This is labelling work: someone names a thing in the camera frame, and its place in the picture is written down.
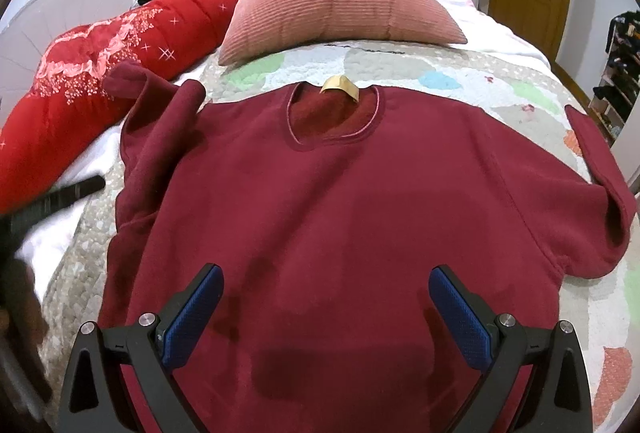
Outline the left hand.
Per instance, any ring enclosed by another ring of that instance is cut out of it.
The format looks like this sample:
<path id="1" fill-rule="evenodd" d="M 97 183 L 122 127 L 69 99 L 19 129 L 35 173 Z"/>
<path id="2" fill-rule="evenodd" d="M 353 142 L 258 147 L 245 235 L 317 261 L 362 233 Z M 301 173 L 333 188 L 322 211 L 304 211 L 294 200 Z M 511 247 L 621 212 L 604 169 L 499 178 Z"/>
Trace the left hand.
<path id="1" fill-rule="evenodd" d="M 34 291 L 32 272 L 21 260 L 1 269 L 1 430 L 49 432 L 52 397 L 38 349 L 48 331 Z"/>

